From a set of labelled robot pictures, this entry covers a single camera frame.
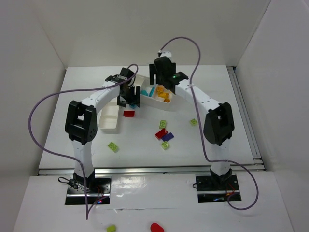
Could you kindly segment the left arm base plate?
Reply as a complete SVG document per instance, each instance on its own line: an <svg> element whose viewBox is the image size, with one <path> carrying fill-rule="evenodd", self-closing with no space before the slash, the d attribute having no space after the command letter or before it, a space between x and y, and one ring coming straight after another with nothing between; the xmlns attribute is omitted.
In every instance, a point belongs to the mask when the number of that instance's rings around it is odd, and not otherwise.
<svg viewBox="0 0 309 232"><path fill-rule="evenodd" d="M59 183L67 184L67 194L65 205L85 205L84 186L73 178L66 179L64 177L58 178ZM110 204L111 178L97 178L94 185L86 188L88 204L105 205Z"/></svg>

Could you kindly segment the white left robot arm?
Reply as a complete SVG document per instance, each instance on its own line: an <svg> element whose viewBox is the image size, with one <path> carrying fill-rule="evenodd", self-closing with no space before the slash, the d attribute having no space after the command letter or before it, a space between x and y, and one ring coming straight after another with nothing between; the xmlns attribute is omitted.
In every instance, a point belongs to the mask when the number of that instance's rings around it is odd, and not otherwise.
<svg viewBox="0 0 309 232"><path fill-rule="evenodd" d="M68 105L65 132L72 141L75 164L73 179L86 188L95 182L92 164L92 141L98 132L97 114L113 99L117 105L140 107L140 86L134 86L136 73L122 68L119 74L105 79L103 86L81 101L71 101Z"/></svg>

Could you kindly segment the long teal brick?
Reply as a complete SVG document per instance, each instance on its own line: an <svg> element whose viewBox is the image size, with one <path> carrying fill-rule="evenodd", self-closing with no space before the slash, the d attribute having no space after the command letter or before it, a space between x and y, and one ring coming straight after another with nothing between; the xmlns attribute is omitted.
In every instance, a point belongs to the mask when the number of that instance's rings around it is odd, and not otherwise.
<svg viewBox="0 0 309 232"><path fill-rule="evenodd" d="M151 87L148 96L152 97L154 92L155 92L155 90L156 90L156 86Z"/></svg>

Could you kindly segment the yellow curved striped brick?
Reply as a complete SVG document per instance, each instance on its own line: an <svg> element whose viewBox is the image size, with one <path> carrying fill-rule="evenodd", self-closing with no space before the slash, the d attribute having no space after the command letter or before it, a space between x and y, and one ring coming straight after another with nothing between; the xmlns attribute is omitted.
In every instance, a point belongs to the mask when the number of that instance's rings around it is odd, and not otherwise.
<svg viewBox="0 0 309 232"><path fill-rule="evenodd" d="M156 88L156 96L159 100L165 103L170 103L171 101L171 92L165 89L163 86L158 86Z"/></svg>

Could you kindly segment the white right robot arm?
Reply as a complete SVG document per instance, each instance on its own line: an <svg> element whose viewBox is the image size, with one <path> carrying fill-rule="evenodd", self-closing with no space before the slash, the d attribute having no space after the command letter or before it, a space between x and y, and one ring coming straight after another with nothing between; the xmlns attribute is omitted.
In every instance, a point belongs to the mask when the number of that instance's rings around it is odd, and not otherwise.
<svg viewBox="0 0 309 232"><path fill-rule="evenodd" d="M176 63L166 55L161 54L149 65L149 75L150 84L163 85L193 104L198 111L197 116L204 117L204 122L199 124L201 139L211 146L211 158L207 158L211 163L211 181L220 188L232 175L231 165L227 161L230 138L235 129L231 105L218 102L194 86L187 75L176 72Z"/></svg>

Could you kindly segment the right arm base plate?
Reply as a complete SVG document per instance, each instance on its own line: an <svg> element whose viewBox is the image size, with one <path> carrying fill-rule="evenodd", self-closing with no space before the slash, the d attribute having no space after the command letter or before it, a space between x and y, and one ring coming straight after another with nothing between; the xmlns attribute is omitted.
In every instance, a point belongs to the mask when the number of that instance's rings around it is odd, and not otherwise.
<svg viewBox="0 0 309 232"><path fill-rule="evenodd" d="M241 201L236 175L232 175L219 187L212 183L210 176L196 176L196 182L192 187L197 190L198 203L226 202L228 197L230 197L231 202Z"/></svg>

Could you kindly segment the narrow white divided tray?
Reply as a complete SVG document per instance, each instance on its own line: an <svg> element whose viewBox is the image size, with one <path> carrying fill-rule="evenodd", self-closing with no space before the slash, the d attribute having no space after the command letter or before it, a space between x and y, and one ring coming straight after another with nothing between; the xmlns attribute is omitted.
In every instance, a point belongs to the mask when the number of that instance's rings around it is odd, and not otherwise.
<svg viewBox="0 0 309 232"><path fill-rule="evenodd" d="M99 128L106 133L117 132L119 106L115 102L110 102L101 110Z"/></svg>

